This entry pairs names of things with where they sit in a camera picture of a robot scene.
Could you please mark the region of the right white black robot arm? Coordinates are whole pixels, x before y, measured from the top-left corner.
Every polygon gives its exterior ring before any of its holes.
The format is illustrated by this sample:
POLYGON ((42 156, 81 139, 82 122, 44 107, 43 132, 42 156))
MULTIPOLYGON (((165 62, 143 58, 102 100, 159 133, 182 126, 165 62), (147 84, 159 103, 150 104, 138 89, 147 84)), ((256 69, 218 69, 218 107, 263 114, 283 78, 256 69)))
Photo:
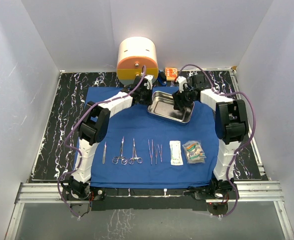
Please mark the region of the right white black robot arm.
POLYGON ((219 199, 234 189, 233 169, 239 147, 248 134, 249 124, 245 102, 232 99, 213 88, 204 88, 204 77, 192 76, 190 82, 183 76, 175 79, 179 89, 173 93, 174 109, 184 110, 199 101, 214 114, 215 133, 219 139, 217 163, 213 170, 208 194, 219 199))

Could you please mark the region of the steel forceps ring handles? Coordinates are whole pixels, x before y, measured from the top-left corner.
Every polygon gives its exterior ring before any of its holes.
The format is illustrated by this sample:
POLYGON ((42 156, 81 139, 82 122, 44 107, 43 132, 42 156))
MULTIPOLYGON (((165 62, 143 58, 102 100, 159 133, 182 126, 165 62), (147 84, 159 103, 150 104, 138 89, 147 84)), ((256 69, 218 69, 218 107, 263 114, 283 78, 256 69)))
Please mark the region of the steel forceps ring handles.
POLYGON ((134 163, 142 164, 143 159, 137 156, 135 139, 133 138, 132 157, 127 160, 127 163, 133 165, 134 163))

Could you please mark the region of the long white green pouch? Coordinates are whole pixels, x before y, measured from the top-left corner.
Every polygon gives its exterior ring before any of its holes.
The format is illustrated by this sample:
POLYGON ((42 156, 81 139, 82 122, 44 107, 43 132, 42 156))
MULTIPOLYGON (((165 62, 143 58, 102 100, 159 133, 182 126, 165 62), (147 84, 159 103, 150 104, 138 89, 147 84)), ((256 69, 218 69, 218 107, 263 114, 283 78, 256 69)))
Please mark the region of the long white green pouch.
POLYGON ((170 146, 170 163, 172 166, 182 166, 183 159, 181 153, 181 142, 178 140, 169 141, 170 146))

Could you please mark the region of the green clear supply packet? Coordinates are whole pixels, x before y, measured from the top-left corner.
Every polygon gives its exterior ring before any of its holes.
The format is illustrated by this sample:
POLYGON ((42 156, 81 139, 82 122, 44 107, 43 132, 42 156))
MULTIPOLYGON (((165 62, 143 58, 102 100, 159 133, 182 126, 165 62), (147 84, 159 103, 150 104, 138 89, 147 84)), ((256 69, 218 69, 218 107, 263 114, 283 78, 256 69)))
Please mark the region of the green clear supply packet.
POLYGON ((185 152, 185 156, 189 164, 193 164, 199 160, 200 147, 197 143, 184 144, 183 150, 185 152))

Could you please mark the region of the white blue supply packet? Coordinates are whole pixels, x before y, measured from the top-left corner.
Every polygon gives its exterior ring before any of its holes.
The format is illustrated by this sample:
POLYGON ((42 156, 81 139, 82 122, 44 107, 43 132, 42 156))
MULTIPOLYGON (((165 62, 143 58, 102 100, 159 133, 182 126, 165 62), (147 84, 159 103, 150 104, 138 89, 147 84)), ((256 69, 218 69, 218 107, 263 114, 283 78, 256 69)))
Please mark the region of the white blue supply packet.
POLYGON ((183 144, 183 150, 188 162, 200 162, 206 158, 201 143, 198 141, 190 140, 186 142, 183 144))

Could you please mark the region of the long serrated steel forceps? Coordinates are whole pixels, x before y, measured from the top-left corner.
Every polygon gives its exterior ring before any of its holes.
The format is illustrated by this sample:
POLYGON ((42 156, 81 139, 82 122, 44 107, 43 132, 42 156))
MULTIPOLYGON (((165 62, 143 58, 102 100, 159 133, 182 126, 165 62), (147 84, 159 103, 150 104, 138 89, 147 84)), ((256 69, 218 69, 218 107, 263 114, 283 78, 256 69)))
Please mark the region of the long serrated steel forceps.
POLYGON ((149 149, 149 155, 150 155, 150 163, 153 164, 153 140, 148 140, 148 149, 149 149))

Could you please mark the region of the steel tweezers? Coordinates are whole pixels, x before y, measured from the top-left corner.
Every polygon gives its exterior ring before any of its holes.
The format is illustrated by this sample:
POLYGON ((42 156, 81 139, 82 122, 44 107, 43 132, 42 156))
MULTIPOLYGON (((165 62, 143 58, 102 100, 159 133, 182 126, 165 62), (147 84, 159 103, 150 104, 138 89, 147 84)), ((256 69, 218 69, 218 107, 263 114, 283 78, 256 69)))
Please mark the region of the steel tweezers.
POLYGON ((155 165, 157 165, 157 158, 158 158, 158 145, 154 145, 154 156, 155 156, 155 165))
POLYGON ((160 161, 163 162, 163 160, 162 160, 162 145, 161 144, 158 145, 158 151, 159 151, 160 161))

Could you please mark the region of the blue surgical cloth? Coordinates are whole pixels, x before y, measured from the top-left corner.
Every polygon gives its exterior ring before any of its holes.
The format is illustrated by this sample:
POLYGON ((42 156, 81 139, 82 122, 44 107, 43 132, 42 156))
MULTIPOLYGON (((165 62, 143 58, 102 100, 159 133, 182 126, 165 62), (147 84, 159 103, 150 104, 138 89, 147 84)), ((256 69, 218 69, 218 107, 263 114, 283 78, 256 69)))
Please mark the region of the blue surgical cloth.
POLYGON ((92 187, 134 188, 134 189, 182 189, 190 186, 207 185, 217 162, 219 140, 215 133, 212 110, 205 104, 196 102, 190 121, 180 124, 154 117, 141 104, 127 108, 109 121, 108 132, 98 145, 91 167, 92 187), (132 157, 133 139, 137 156, 142 164, 113 164, 112 159, 119 156, 121 140, 124 137, 123 155, 132 157), (159 151, 157 165, 153 151, 153 164, 150 163, 148 140, 162 145, 162 160, 159 151), (203 163, 173 166, 170 163, 169 141, 198 141, 205 152, 203 163), (107 142, 106 160, 102 164, 103 148, 107 142))

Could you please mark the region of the remaining ring-handled clamp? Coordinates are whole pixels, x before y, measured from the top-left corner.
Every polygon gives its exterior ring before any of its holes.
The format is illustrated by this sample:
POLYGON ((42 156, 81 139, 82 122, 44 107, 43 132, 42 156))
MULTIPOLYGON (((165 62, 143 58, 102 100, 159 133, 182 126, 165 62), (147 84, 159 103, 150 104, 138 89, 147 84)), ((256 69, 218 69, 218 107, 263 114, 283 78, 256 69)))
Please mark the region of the remaining ring-handled clamp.
POLYGON ((124 148, 124 137, 121 140, 121 147, 120 147, 120 162, 122 165, 126 165, 127 164, 127 158, 123 155, 123 148, 124 148))

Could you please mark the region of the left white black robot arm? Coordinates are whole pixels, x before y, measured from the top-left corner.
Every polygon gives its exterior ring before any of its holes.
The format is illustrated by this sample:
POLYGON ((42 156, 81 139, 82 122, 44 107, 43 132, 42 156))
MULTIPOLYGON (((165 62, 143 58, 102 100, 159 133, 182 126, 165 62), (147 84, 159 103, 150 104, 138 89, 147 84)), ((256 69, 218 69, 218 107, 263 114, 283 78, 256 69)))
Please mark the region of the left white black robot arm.
POLYGON ((134 83, 125 86, 113 97, 94 103, 88 102, 78 130, 78 147, 74 169, 64 188, 74 198, 83 200, 90 194, 89 180, 96 149, 107 134, 111 117, 135 104, 152 103, 153 75, 137 76, 134 83))

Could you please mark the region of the steel instrument tray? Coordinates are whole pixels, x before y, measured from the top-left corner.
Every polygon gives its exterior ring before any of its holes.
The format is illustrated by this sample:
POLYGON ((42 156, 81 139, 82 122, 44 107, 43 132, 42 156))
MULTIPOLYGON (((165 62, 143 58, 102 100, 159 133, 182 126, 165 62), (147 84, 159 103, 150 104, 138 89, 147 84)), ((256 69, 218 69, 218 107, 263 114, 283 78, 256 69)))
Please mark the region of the steel instrument tray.
POLYGON ((152 95, 152 104, 147 107, 147 112, 156 118, 184 125, 190 121, 194 105, 192 103, 190 107, 183 110, 175 110, 172 94, 155 91, 152 95))

